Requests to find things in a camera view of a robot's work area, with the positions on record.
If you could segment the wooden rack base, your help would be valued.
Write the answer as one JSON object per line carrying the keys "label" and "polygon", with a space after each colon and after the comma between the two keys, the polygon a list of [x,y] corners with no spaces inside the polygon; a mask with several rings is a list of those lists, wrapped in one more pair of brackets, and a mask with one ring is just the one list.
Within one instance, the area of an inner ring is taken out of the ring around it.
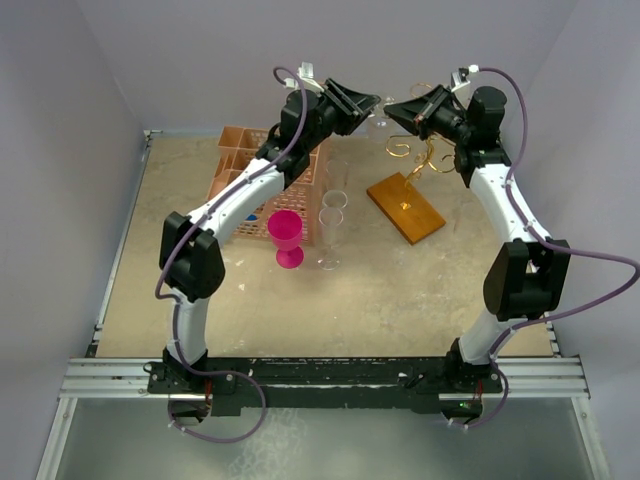
{"label": "wooden rack base", "polygon": [[368,187],[366,193],[410,245],[446,225],[445,219],[400,172]]}

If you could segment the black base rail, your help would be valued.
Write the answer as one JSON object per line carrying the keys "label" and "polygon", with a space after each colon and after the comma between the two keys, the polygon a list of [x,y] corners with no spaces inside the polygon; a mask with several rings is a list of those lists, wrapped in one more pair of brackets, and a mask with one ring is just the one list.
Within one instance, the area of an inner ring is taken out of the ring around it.
{"label": "black base rail", "polygon": [[381,358],[204,357],[191,369],[165,354],[147,363],[148,391],[186,402],[180,413],[237,416],[245,408],[402,409],[477,417],[484,393],[500,393],[496,368],[457,355]]}

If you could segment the pink wine glass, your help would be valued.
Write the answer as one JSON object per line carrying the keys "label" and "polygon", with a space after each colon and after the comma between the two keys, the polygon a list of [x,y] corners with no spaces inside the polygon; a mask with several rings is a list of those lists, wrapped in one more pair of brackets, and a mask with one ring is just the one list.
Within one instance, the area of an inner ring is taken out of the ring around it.
{"label": "pink wine glass", "polygon": [[292,210],[280,210],[273,213],[267,222],[267,230],[276,247],[276,261],[285,269],[295,269],[304,260],[301,247],[303,221]]}

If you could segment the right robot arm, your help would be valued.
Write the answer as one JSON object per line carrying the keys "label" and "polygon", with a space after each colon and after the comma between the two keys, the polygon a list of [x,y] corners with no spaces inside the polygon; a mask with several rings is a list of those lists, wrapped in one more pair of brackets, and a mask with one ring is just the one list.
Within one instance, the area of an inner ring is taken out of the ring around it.
{"label": "right robot arm", "polygon": [[467,391],[495,375],[491,362],[518,329],[555,310],[568,271],[567,242],[547,231],[533,234],[512,205],[518,192],[507,175],[511,161],[500,139],[506,95],[481,86],[468,104],[444,86],[421,97],[385,106],[385,114],[421,140],[438,134],[452,142],[454,168],[485,209],[501,247],[484,283],[484,311],[451,345],[444,360],[446,383]]}

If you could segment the peach plastic file organizer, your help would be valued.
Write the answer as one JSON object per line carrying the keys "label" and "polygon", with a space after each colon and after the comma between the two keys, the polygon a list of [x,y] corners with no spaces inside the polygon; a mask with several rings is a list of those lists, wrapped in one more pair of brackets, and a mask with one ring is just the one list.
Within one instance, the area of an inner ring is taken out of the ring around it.
{"label": "peach plastic file organizer", "polygon": [[[225,126],[218,140],[219,161],[212,179],[207,200],[235,180],[248,166],[258,148],[267,140],[266,129]],[[234,236],[252,240],[268,240],[267,221],[280,210],[292,210],[302,219],[302,241],[314,242],[314,227],[308,226],[319,212],[324,195],[326,164],[329,160],[331,138],[324,140],[310,154],[310,166],[283,193],[259,206],[235,230]]]}

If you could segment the clear flute wine glass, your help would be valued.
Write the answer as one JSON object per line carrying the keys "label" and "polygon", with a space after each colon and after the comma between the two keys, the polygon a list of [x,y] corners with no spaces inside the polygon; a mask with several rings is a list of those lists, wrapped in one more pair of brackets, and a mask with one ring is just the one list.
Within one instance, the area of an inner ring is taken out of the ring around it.
{"label": "clear flute wine glass", "polygon": [[348,179],[349,165],[344,160],[330,160],[326,165],[326,189],[344,191]]}

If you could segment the clear round wine glass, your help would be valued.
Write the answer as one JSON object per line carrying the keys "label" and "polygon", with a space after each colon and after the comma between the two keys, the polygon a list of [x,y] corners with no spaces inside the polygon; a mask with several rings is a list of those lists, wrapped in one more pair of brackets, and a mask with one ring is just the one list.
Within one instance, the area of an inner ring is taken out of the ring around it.
{"label": "clear round wine glass", "polygon": [[344,224],[342,227],[342,234],[337,246],[342,245],[344,243],[344,239],[346,235],[346,223],[347,223],[346,212],[347,212],[347,206],[348,206],[348,196],[344,191],[329,190],[324,194],[322,202],[323,202],[323,208],[336,207],[336,208],[339,208],[344,215]]}

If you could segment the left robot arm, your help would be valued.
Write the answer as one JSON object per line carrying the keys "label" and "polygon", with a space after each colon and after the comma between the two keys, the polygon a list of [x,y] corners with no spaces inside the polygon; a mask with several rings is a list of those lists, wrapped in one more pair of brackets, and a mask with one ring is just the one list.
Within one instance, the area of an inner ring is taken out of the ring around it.
{"label": "left robot arm", "polygon": [[155,296],[173,303],[163,363],[182,391],[194,392],[205,382],[207,308],[224,280],[226,241],[258,207],[304,173],[314,149],[333,134],[352,134],[380,101],[376,94],[356,92],[332,79],[316,90],[298,86],[247,167],[206,204],[165,219]]}

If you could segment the clear wine glass back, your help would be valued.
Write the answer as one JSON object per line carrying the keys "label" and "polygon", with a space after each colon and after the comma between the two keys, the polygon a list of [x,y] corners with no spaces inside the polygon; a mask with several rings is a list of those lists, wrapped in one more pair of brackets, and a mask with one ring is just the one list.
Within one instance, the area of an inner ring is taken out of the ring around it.
{"label": "clear wine glass back", "polygon": [[322,253],[318,260],[321,269],[334,270],[340,265],[340,255],[337,245],[342,234],[344,215],[339,208],[325,207],[318,216]]}

